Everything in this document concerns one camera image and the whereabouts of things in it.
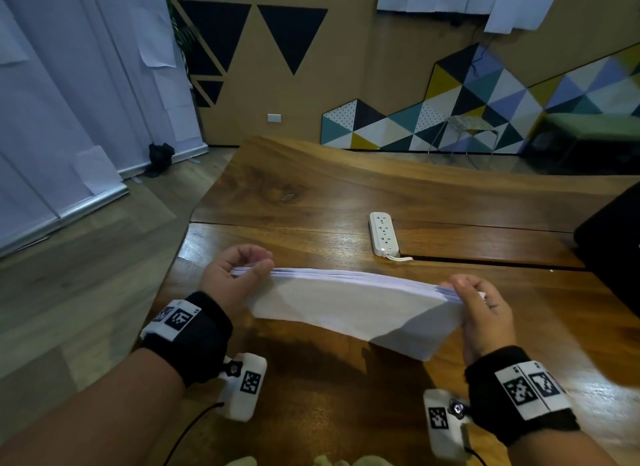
wooden floor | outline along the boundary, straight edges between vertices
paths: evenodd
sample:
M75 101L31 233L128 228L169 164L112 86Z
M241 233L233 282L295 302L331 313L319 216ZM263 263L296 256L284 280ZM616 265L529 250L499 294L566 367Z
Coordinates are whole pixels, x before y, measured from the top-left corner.
M131 194L0 260L0 443L126 356L189 214L234 152L129 180ZM514 156L376 156L533 173Z

black triangle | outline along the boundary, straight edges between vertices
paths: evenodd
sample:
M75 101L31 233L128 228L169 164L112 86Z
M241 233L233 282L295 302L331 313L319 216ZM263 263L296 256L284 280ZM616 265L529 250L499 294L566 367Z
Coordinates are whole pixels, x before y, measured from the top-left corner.
M417 132L416 136L420 137L424 142L428 142L433 147L438 147L440 146L440 141L444 134L444 124L446 124L446 122L441 122L438 125L434 125L433 127Z
M187 27L182 16L177 11L174 12L176 13L175 23L178 27L180 29ZM189 49L185 50L184 57L187 58L190 74L222 74L197 39L194 39Z
M193 92L193 96L196 98L196 106L201 106L204 108L210 107L209 102L207 102L207 100L202 96L202 93L200 93L200 90L194 87L192 92Z
M400 140L396 140L396 142L392 142L391 144L380 147L380 150L386 152L407 152L409 150L409 147L411 146L412 140L413 134L407 135Z
M179 1L214 56L229 70L251 4Z
M466 114L469 110L474 110L479 106L483 106L484 101L476 96L471 90L466 87L460 89L460 94L456 100L456 104L451 111L452 115Z
M547 114L571 114L573 109L580 103L582 96L572 98L571 100L567 100L566 102L560 103L559 105L554 105L550 108L545 109Z
M484 121L489 122L494 127L500 127L508 122L507 119L502 117L498 112L493 110L490 106L486 106L482 114Z
M476 56L478 44L479 43L475 43L465 49L461 49L460 51L441 59L438 61L438 64L457 81L464 83L467 78L469 66L471 66L474 56Z
M508 124L507 127L502 132L502 137L495 145L495 149L500 149L501 147L511 146L516 142L520 142L522 140L522 136L518 133L517 130L513 128L513 125Z
M260 13L292 74L295 74L327 9L259 5Z
M222 81L215 80L198 80L198 83L205 91L205 93L211 98L211 101L215 104L218 102L218 95L220 95L220 89L222 88Z
M353 120L353 130L361 129L384 118L385 116L375 108L371 108L362 100L358 99L356 104L356 115Z

electrical outlet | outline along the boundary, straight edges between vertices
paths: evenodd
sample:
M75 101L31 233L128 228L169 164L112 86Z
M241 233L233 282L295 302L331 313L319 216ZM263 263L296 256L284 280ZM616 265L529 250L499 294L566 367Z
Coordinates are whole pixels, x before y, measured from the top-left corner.
M396 230L388 213L374 211L369 215L369 231L373 253L386 257L400 257L400 247L396 239Z

right hand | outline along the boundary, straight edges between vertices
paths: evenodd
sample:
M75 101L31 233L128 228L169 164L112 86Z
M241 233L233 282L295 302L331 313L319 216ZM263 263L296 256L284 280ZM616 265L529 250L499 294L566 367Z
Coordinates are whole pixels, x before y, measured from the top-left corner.
M462 321L465 365L492 351L516 344L513 313L489 281L469 274L455 274L440 285L452 287L465 305ZM484 300L478 291L484 292Z

forearm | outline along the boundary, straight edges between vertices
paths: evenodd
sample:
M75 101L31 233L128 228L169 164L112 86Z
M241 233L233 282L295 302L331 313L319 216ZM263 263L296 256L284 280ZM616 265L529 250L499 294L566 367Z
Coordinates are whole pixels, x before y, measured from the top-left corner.
M2 446L0 463L138 464L183 394L180 375L152 351L139 349Z
M581 431L533 432L518 439L508 452L513 466L616 466L610 455Z

